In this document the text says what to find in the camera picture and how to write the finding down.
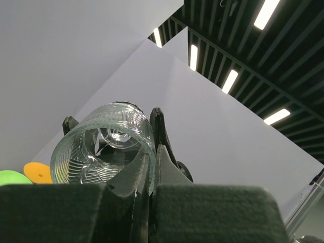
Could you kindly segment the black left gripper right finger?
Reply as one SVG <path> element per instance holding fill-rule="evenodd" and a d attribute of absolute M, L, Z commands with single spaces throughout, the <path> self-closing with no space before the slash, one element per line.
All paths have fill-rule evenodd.
<path fill-rule="evenodd" d="M 155 189 L 149 218 L 150 242 L 288 242 L 274 197 L 255 186 L 194 184 L 175 159 L 165 116 L 149 118 L 156 150 Z"/>

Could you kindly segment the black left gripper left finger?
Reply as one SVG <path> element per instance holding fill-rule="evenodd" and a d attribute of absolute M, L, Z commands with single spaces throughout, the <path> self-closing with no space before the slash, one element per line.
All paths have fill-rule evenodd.
<path fill-rule="evenodd" d="M 67 117 L 66 135 L 79 122 Z M 143 150 L 111 180 L 1 187 L 1 242 L 148 242 L 149 161 Z"/>

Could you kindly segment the clear wine glass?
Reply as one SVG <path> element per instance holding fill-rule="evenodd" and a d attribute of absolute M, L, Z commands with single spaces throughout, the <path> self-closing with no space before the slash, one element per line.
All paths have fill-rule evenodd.
<path fill-rule="evenodd" d="M 51 156 L 51 178 L 54 184 L 107 182 L 140 150 L 148 154 L 152 193 L 156 165 L 152 126 L 137 105 L 109 103 L 93 110 L 59 141 Z"/>

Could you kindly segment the yellow plastic wine glass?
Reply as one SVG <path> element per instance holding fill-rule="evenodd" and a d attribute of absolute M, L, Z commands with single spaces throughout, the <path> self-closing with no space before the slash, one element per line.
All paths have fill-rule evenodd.
<path fill-rule="evenodd" d="M 23 172 L 33 184 L 53 183 L 50 174 L 50 167 L 45 164 L 38 162 L 27 163 L 23 168 Z"/>

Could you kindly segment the green plastic wine glass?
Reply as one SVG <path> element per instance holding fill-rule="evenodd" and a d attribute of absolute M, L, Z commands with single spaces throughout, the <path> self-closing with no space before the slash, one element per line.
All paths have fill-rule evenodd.
<path fill-rule="evenodd" d="M 32 185 L 32 182 L 23 174 L 12 171 L 12 170 L 3 170 L 0 171 L 0 185 L 13 185 L 13 184 L 28 184 Z"/>

